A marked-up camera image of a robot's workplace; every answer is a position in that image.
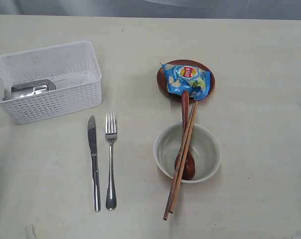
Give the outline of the silver table knife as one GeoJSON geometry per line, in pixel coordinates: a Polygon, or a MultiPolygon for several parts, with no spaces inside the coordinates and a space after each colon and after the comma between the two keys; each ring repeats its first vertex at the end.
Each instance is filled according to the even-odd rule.
{"type": "Polygon", "coordinates": [[[90,116],[87,125],[88,143],[92,159],[92,180],[93,180],[93,202],[95,212],[100,211],[100,186],[99,186],[99,170],[98,170],[98,153],[97,153],[97,136],[95,117],[90,116]]]}

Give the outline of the silver metal cup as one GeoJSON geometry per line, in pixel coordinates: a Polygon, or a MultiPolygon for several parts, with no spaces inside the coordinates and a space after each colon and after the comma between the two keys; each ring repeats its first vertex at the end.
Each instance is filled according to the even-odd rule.
{"type": "Polygon", "coordinates": [[[45,92],[56,90],[55,84],[49,79],[36,80],[27,83],[13,85],[11,87],[11,99],[19,99],[45,92]]]}

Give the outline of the white bowl with black pattern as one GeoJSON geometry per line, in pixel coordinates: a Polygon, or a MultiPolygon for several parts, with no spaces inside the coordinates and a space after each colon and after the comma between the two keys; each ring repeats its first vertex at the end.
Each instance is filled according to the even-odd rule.
{"type": "MultiPolygon", "coordinates": [[[[154,160],[158,168],[169,178],[174,175],[174,162],[182,143],[182,122],[175,122],[162,130],[153,145],[154,160]]],[[[194,184],[211,178],[221,165],[221,151],[214,135],[195,124],[189,151],[195,162],[195,174],[182,183],[194,184]]]]}

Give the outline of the silver metal fork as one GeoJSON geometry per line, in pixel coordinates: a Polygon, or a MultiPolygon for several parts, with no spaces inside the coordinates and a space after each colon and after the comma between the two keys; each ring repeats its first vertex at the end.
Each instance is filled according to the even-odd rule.
{"type": "Polygon", "coordinates": [[[106,209],[114,210],[117,207],[116,188],[114,181],[114,143],[117,140],[117,120],[115,113],[106,114],[105,126],[106,142],[109,144],[109,176],[106,195],[106,209]]]}

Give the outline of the brown round plate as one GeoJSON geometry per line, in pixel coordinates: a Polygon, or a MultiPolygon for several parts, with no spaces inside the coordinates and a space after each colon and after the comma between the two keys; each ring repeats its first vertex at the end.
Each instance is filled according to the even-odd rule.
{"type": "MultiPolygon", "coordinates": [[[[208,67],[206,67],[205,65],[197,62],[197,61],[193,61],[193,60],[188,60],[188,59],[178,59],[178,60],[172,60],[170,62],[168,62],[168,64],[175,64],[175,65],[190,65],[190,66],[194,66],[194,67],[199,67],[202,68],[205,71],[210,71],[210,69],[208,67]]],[[[167,86],[166,86],[166,79],[164,76],[164,72],[163,72],[163,68],[160,67],[160,69],[157,72],[157,84],[158,84],[158,88],[160,89],[160,91],[168,98],[170,98],[171,100],[174,100],[175,102],[181,102],[181,96],[179,95],[175,95],[175,94],[171,94],[167,91],[167,86]]],[[[207,97],[205,97],[204,99],[202,99],[202,102],[208,101],[208,99],[213,95],[213,91],[215,89],[215,78],[213,73],[210,71],[210,90],[209,93],[207,95],[207,97]]]]}

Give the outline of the white perforated plastic basket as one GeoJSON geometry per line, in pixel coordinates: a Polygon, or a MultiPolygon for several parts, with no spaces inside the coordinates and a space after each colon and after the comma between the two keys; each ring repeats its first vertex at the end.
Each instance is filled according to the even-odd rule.
{"type": "Polygon", "coordinates": [[[89,41],[0,55],[0,107],[16,124],[74,113],[102,102],[102,73],[89,41]],[[50,80],[55,89],[14,99],[14,85],[50,80]]]}

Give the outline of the blue chips bag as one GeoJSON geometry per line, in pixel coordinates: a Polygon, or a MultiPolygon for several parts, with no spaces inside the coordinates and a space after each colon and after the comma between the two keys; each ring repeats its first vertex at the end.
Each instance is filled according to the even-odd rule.
{"type": "Polygon", "coordinates": [[[189,97],[195,101],[206,98],[210,91],[211,72],[190,65],[162,64],[167,91],[174,95],[182,95],[188,91],[189,97]]]}

